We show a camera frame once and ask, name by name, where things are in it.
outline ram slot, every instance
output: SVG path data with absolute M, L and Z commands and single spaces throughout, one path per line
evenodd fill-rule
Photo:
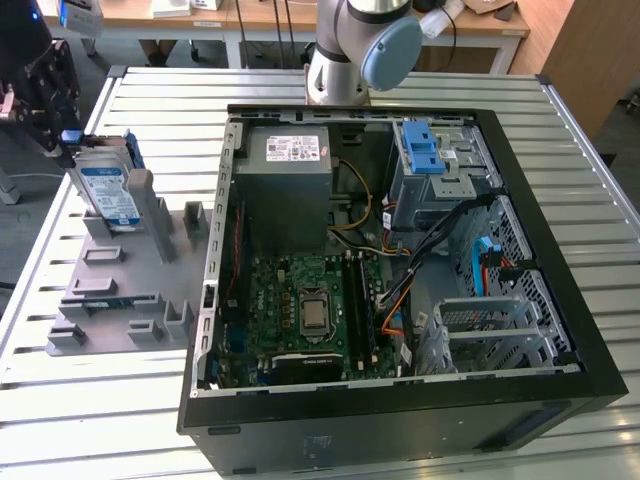
M 367 354 L 370 362 L 375 364 L 378 362 L 376 356 L 376 333 L 373 328 L 373 304 L 371 302 L 371 295 L 369 292 L 369 281 L 367 280 L 367 272 L 365 264 L 362 261 L 362 256 L 358 259 L 358 270 L 360 274 L 360 285 L 362 286 L 362 299 L 363 299 L 363 313 L 364 313 L 364 335 L 366 338 Z
M 365 284 L 362 283 L 361 263 L 360 259 L 356 257 L 345 257 L 342 262 L 349 356 L 352 368 L 355 370 L 364 370 L 365 366 L 371 364 L 371 355 L 368 351 L 369 338 L 367 335 Z

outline white table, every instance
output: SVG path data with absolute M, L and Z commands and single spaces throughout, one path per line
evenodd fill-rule
M 107 80 L 87 131 L 130 127 L 169 208 L 187 200 L 210 207 L 227 105 L 302 103 L 303 93 L 297 71 L 131 68 Z M 372 103 L 497 112 L 630 393 L 517 452 L 295 478 L 637 479 L 640 220 L 554 90 L 532 77 L 416 74 L 400 88 L 372 92 Z M 82 211 L 65 178 L 0 322 L 3 480 L 216 478 L 191 440 L 175 433 L 185 351 L 63 358 L 43 351 L 85 234 Z

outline open computer tower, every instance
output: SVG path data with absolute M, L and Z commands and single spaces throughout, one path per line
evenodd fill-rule
M 626 387 L 496 115 L 230 107 L 178 430 L 222 475 L 516 449 Z

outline orange wire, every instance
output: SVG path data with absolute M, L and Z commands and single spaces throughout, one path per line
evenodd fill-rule
M 389 248 L 389 244 L 387 243 L 387 237 L 389 236 L 389 230 L 385 230 L 382 235 L 382 251 L 385 253 L 396 253 L 398 251 L 397 248 Z M 408 248 L 403 248 L 402 253 L 405 255 L 411 255 L 411 250 Z
M 400 331 L 398 331 L 398 330 L 395 330 L 395 329 L 392 329 L 392 328 L 387 328 L 387 325 L 389 325 L 389 322 L 391 322 L 391 317 L 393 317 L 393 314 L 396 313 L 398 308 L 400 308 L 400 305 L 402 304 L 402 301 L 404 300 L 404 297 L 406 297 L 407 293 L 409 293 L 409 290 L 411 290 L 411 286 L 413 285 L 414 281 L 415 281 L 415 278 L 413 278 L 411 280 L 411 283 L 409 283 L 409 285 L 406 286 L 406 288 L 404 289 L 404 292 L 402 292 L 402 295 L 400 295 L 398 300 L 396 300 L 396 303 L 393 305 L 393 308 L 389 312 L 389 315 L 387 315 L 387 318 L 385 318 L 384 323 L 382 324 L 382 333 L 383 334 L 387 334 L 387 335 L 402 335 L 402 333 Z

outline chip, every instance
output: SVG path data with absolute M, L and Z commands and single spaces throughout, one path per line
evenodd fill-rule
M 300 289 L 300 335 L 323 337 L 330 330 L 327 290 L 322 287 Z

